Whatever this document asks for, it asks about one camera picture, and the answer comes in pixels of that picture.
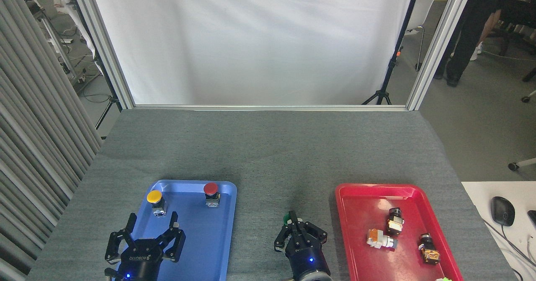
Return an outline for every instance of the aluminum frame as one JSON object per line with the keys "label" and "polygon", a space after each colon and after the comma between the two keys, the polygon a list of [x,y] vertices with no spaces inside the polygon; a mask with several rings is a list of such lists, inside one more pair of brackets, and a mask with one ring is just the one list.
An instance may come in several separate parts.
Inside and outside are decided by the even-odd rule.
{"label": "aluminum frame", "polygon": [[424,63],[410,92],[406,105],[333,105],[333,106],[185,106],[136,105],[121,70],[95,0],[77,0],[80,13],[88,24],[95,47],[101,54],[111,84],[123,108],[175,108],[191,111],[418,111],[433,80],[441,56],[456,27],[467,0],[448,0],[432,38]]}

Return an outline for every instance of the blue tray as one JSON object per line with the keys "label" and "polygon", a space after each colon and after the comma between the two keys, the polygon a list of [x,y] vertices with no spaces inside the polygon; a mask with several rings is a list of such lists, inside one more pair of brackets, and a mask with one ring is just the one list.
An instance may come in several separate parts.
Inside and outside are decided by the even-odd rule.
{"label": "blue tray", "polygon": [[176,211],[180,229],[186,241],[177,263],[164,260],[158,281],[224,281],[227,275],[229,248],[233,232],[236,186],[230,182],[218,184],[220,207],[205,205],[205,180],[159,180],[152,190],[162,192],[168,204],[167,214],[153,215],[152,205],[144,199],[132,232],[134,239],[155,238],[169,227],[171,213]]}

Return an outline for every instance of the person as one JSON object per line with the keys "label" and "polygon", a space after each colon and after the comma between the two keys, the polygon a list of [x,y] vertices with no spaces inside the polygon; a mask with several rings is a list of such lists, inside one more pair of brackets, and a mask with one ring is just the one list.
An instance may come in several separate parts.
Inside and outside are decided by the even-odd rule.
{"label": "person", "polygon": [[506,0],[498,0],[496,5],[496,11],[493,12],[490,17],[488,18],[488,21],[486,21],[486,24],[484,25],[484,30],[482,31],[482,35],[480,35],[480,39],[478,41],[478,44],[473,52],[473,55],[471,56],[470,61],[476,60],[478,58],[478,54],[482,52],[482,43],[488,35],[491,33],[495,25],[498,23],[498,21],[501,19],[501,12],[502,8],[504,6],[504,2]]}
{"label": "person", "polygon": [[497,2],[498,0],[467,0],[434,79],[443,79],[446,75],[447,85],[454,88],[458,85],[480,39],[484,24],[497,8]]}

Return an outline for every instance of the computer mouse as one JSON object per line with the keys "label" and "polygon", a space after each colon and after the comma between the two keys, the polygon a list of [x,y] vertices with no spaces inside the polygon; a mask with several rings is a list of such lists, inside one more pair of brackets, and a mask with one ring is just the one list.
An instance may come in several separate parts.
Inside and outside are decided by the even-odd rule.
{"label": "computer mouse", "polygon": [[492,198],[492,218],[503,226],[511,226],[515,218],[515,210],[511,202],[501,196]]}

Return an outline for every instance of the tripod stand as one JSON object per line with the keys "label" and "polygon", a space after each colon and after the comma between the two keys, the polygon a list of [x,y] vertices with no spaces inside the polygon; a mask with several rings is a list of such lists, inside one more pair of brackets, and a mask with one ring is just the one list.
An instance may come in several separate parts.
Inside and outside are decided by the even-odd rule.
{"label": "tripod stand", "polygon": [[402,39],[404,39],[404,32],[406,32],[406,28],[408,23],[410,22],[411,13],[413,12],[413,6],[415,5],[415,0],[410,0],[410,5],[407,7],[406,16],[404,17],[404,22],[402,23],[402,29],[400,29],[400,34],[398,35],[398,41],[396,46],[394,47],[394,53],[391,57],[391,60],[389,61],[389,65],[387,68],[387,73],[385,73],[385,78],[383,80],[383,84],[381,85],[381,89],[377,90],[370,98],[367,99],[367,101],[364,101],[361,105],[367,105],[370,103],[370,101],[374,100],[374,98],[378,97],[377,105],[381,105],[381,102],[383,99],[387,101],[388,105],[391,105],[391,99],[389,98],[389,93],[387,92],[387,85],[389,84],[389,79],[391,77],[391,74],[393,73],[393,69],[397,64],[397,57],[400,56],[400,52],[402,50],[402,47],[400,46],[402,44]]}

